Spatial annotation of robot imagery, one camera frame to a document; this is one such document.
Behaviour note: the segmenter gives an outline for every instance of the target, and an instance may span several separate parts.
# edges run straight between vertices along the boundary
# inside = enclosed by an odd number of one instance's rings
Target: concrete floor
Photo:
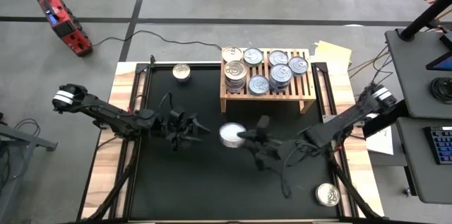
[[[78,17],[130,18],[135,0],[64,0]],[[300,20],[413,20],[428,4],[423,0],[143,0],[140,18],[260,18]],[[0,0],[0,16],[42,16],[35,0]],[[105,37],[124,37],[128,24],[84,23],[93,43]],[[122,43],[109,41],[86,58],[63,45],[46,23],[0,22],[0,111],[15,124],[35,118],[41,136],[59,142],[54,153],[36,151],[20,192],[16,220],[62,223],[75,220],[99,130],[82,114],[52,111],[59,85],[78,83],[107,99]],[[199,40],[220,46],[307,48],[319,40],[352,49],[358,64],[374,58],[384,47],[384,32],[394,27],[289,25],[146,25],[170,40]],[[133,38],[127,61],[219,60],[212,47],[173,45],[141,34]],[[355,93],[374,75],[372,68],[352,79]],[[401,98],[396,75],[385,85]],[[398,220],[446,223],[451,206],[426,205],[405,199],[403,170],[376,167],[376,180],[386,215]]]

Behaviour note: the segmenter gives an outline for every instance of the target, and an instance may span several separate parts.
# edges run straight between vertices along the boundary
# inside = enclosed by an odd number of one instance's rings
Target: can lid
[[[225,75],[232,80],[240,80],[246,76],[246,66],[242,61],[230,61],[225,65]]]
[[[190,76],[190,67],[187,64],[177,64],[172,68],[172,74],[177,79],[185,79]]]
[[[292,78],[292,70],[285,64],[276,64],[270,69],[270,76],[273,80],[284,83]]]
[[[292,57],[289,60],[289,67],[297,74],[306,73],[308,71],[308,61],[303,57]]]
[[[324,206],[335,206],[339,203],[340,193],[336,186],[331,183],[324,183],[317,187],[316,198]]]
[[[220,127],[220,136],[227,141],[237,142],[243,140],[243,138],[239,137],[237,133],[245,131],[246,129],[242,125],[234,122],[228,122]]]
[[[281,50],[275,50],[268,55],[268,59],[272,65],[287,64],[289,57]]]
[[[249,89],[255,94],[264,94],[269,87],[270,84],[265,76],[255,75],[249,79]]]
[[[248,64],[260,64],[263,61],[263,54],[261,50],[254,47],[245,50],[243,57]]]
[[[243,58],[243,52],[238,47],[226,47],[221,56],[226,62],[240,61]]]

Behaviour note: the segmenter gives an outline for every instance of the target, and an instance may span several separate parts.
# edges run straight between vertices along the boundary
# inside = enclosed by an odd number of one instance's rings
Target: wooden shelf
[[[246,84],[240,93],[231,93],[226,89],[224,62],[221,64],[220,77],[220,102],[221,112],[226,112],[226,102],[228,100],[279,100],[279,101],[298,101],[300,113],[304,114],[310,105],[316,100],[316,93],[314,89],[314,80],[312,77],[312,68],[309,61],[308,49],[276,49],[276,48],[259,48],[263,52],[263,63],[256,68],[247,67]],[[249,93],[248,84],[249,79],[254,75],[262,75],[267,79],[270,75],[270,65],[268,62],[268,55],[274,50],[281,50],[285,52],[289,59],[292,57],[303,57],[308,61],[308,71],[302,77],[292,77],[289,86],[285,92],[274,93],[269,90],[265,95],[255,96]]]

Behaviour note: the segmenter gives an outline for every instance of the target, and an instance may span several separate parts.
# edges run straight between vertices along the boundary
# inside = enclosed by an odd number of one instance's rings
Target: silver can
[[[288,65],[277,64],[270,70],[270,89],[273,92],[279,93],[285,91],[286,87],[290,84],[292,79],[292,70]]]
[[[248,48],[243,54],[243,60],[249,67],[260,66],[263,61],[263,53],[257,48]]]
[[[248,90],[252,95],[264,95],[269,87],[267,78],[261,75],[252,76],[248,82]]]
[[[237,133],[245,131],[245,127],[240,124],[233,122],[223,124],[220,128],[221,143],[229,148],[238,148],[245,142],[245,139],[239,137]]]
[[[243,52],[238,47],[226,47],[222,51],[221,56],[226,62],[241,61],[243,58]]]
[[[248,69],[242,61],[230,61],[225,65],[225,85],[231,93],[239,93],[246,84]]]
[[[179,81],[185,82],[190,79],[190,67],[187,64],[177,64],[172,68],[172,75]]]
[[[275,50],[268,55],[268,61],[270,62],[270,66],[275,66],[276,64],[287,64],[289,57],[285,52]]]
[[[303,57],[292,57],[289,60],[289,67],[293,76],[303,76],[308,71],[308,61]]]
[[[323,206],[336,206],[340,200],[339,189],[330,183],[321,184],[316,189],[316,198]]]

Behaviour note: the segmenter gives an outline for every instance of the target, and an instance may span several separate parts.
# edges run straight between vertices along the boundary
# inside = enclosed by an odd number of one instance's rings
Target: red power tool
[[[89,54],[93,44],[82,25],[62,0],[37,0],[52,30],[78,56]]]

